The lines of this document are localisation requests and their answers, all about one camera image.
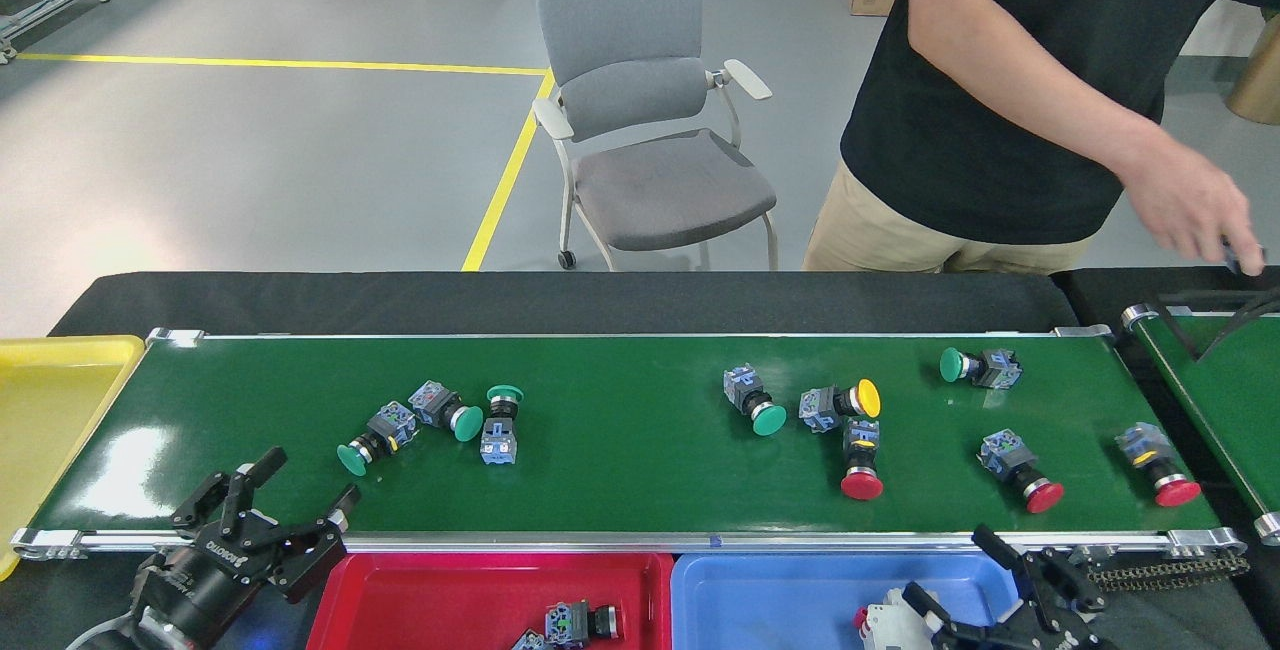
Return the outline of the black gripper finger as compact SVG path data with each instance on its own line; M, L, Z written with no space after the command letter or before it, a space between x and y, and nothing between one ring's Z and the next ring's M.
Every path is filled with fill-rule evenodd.
M253 495L288 461L283 447L273 447L253 463L239 466L234 472L212 472L195 491L172 512L172 527L184 537L209 526L228 539L241 527L241 514L253 505Z
M1005 637L995 626L955 621L919 583L902 591L905 603L922 618L934 649L1005 649Z
M348 482L316 519L282 526L270 532L268 583L288 603L300 603L346 557L343 534L349 527L349 513L360 499L356 482Z
M1012 577L1018 603L998 624L1015 631L1083 631L1108 609L1100 586L1053 548L1019 553L986 525L972 541Z

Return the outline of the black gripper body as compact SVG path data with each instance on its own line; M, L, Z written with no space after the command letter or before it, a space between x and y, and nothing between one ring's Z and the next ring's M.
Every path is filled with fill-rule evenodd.
M300 537L266 514L173 514L189 544L159 550L140 568L128 612L145 649L210 649L265 585L285 575Z
M1055 612L1043 624L1036 610L1015 610L989 630L997 647L1111 649L1111 642L1087 622L1091 615Z

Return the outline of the person's right hand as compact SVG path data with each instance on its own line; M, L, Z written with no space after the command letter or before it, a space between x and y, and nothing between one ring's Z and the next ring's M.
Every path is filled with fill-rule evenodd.
M1240 273L1261 275L1265 253L1247 196L1204 155L1155 131L1110 168L1157 244L1207 262L1224 261L1229 246Z

